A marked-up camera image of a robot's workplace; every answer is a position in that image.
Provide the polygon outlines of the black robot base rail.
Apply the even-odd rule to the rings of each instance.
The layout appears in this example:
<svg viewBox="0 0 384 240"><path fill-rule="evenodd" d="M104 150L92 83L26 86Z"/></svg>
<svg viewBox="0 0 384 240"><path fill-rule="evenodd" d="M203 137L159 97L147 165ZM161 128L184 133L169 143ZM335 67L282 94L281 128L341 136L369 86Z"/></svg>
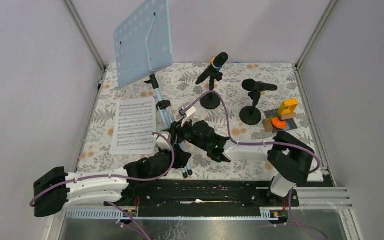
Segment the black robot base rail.
<svg viewBox="0 0 384 240"><path fill-rule="evenodd" d="M157 180L137 183L122 192L111 206L78 206L68 216L116 219L125 214L138 219L270 219L288 206L287 197L270 195L268 181Z"/></svg>

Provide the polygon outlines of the sheet music page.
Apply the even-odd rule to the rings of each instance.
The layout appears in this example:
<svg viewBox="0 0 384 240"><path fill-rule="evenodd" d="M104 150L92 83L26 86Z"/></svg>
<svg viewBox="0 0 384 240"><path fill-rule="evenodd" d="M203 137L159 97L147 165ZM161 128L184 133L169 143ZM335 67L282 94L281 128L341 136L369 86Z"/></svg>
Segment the sheet music page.
<svg viewBox="0 0 384 240"><path fill-rule="evenodd" d="M156 102L151 97L122 99L115 107L110 155L147 155L156 145Z"/></svg>

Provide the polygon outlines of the light blue music stand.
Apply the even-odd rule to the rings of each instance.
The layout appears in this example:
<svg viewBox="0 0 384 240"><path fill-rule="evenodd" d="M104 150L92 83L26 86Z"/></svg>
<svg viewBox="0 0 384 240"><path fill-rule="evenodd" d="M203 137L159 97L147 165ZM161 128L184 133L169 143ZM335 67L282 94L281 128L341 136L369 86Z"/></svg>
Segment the light blue music stand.
<svg viewBox="0 0 384 240"><path fill-rule="evenodd" d="M165 127L175 121L155 74L173 64L169 2L146 0L114 31L118 87L147 79L157 97L156 111Z"/></svg>

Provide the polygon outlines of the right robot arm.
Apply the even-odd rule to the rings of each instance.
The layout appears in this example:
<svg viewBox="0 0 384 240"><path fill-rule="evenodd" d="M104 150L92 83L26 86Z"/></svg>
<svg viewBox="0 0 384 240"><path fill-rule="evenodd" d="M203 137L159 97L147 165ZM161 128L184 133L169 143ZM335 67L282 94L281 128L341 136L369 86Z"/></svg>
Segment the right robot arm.
<svg viewBox="0 0 384 240"><path fill-rule="evenodd" d="M236 160L266 160L276 170L267 191L267 201L281 205L290 191L308 180L309 174L320 168L321 160L314 150L285 131L273 139L243 142L215 132L205 121L179 121L171 124L169 136L172 143L184 141L206 152L217 163Z"/></svg>

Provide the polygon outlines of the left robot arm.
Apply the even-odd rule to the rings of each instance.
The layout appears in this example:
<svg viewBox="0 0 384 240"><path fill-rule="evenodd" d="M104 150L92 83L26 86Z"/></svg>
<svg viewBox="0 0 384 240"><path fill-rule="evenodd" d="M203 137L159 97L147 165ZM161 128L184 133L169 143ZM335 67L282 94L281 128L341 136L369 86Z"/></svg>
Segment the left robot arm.
<svg viewBox="0 0 384 240"><path fill-rule="evenodd" d="M135 200L134 184L153 182L171 169L188 164L191 153L179 145L173 150L161 149L123 167L96 173L66 172L59 166L51 169L33 184L30 206L37 218L48 217L68 206L100 202L117 202L128 206Z"/></svg>

